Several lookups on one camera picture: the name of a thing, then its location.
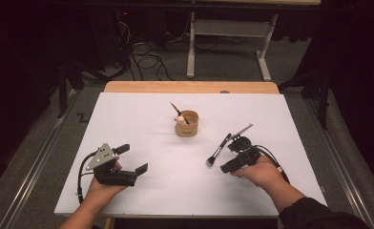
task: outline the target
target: sleeve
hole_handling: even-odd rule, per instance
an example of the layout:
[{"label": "sleeve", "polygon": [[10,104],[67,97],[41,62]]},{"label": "sleeve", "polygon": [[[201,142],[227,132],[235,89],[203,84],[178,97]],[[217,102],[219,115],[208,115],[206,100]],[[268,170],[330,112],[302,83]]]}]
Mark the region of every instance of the sleeve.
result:
[{"label": "sleeve", "polygon": [[332,212],[313,198],[301,198],[280,213],[284,229],[367,229],[359,218],[344,212]]}]

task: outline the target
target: black brush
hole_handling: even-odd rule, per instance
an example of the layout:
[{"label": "black brush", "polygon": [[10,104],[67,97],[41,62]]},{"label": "black brush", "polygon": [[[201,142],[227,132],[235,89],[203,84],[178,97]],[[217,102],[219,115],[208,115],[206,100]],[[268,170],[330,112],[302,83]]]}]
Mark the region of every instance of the black brush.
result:
[{"label": "black brush", "polygon": [[222,148],[225,146],[226,142],[229,141],[229,137],[231,137],[231,134],[228,134],[225,139],[223,139],[222,143],[220,143],[219,147],[217,148],[217,150],[214,152],[214,154],[212,156],[210,156],[208,159],[207,159],[207,165],[209,167],[212,167],[213,164],[214,164],[214,161],[215,159],[217,158],[219,152],[222,150]]},{"label": "black brush", "polygon": [[175,104],[173,104],[172,102],[170,102],[170,104],[172,104],[173,108],[176,110],[178,116],[182,116],[184,117],[184,120],[186,121],[187,124],[190,124],[190,122],[188,122],[187,118],[181,113],[181,111],[178,110],[178,108],[175,106]]}]

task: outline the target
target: wooden table edge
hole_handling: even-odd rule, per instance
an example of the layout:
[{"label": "wooden table edge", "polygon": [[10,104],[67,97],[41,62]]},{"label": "wooden table edge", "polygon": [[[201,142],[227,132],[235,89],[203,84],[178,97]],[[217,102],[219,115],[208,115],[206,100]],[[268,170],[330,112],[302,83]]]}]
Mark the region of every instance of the wooden table edge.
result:
[{"label": "wooden table edge", "polygon": [[279,94],[273,82],[111,81],[104,93]]}]

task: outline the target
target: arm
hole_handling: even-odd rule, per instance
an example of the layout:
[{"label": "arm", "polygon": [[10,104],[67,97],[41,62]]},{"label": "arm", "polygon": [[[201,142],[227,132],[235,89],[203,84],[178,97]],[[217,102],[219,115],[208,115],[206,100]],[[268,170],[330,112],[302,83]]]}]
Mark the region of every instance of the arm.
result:
[{"label": "arm", "polygon": [[[121,165],[118,162],[115,166],[121,169]],[[92,228],[94,219],[104,210],[116,194],[126,188],[126,186],[102,185],[94,177],[83,202],[59,228]]]},{"label": "arm", "polygon": [[261,187],[273,200],[284,228],[368,228],[359,218],[330,209],[287,183],[276,166],[266,156],[260,156],[255,165],[231,173],[246,177]]},{"label": "arm", "polygon": [[236,177],[246,177],[261,187],[273,200],[279,213],[305,195],[287,183],[276,166],[266,156],[260,156],[256,165],[232,172]]}]

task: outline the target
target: white shelf leg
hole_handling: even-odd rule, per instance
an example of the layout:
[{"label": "white shelf leg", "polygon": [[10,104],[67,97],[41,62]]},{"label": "white shelf leg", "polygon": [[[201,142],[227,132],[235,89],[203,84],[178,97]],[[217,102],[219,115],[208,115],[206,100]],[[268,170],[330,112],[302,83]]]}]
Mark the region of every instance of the white shelf leg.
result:
[{"label": "white shelf leg", "polygon": [[191,12],[191,23],[190,23],[190,49],[188,51],[187,60],[187,78],[194,78],[194,68],[196,64],[195,54],[195,37],[196,37],[196,13]]},{"label": "white shelf leg", "polygon": [[270,72],[268,72],[267,64],[265,63],[265,53],[267,52],[268,46],[270,45],[271,36],[273,35],[274,28],[276,27],[278,14],[273,14],[270,26],[267,29],[267,33],[264,36],[264,42],[261,51],[257,51],[257,58],[260,65],[261,75],[264,81],[271,81]]}]

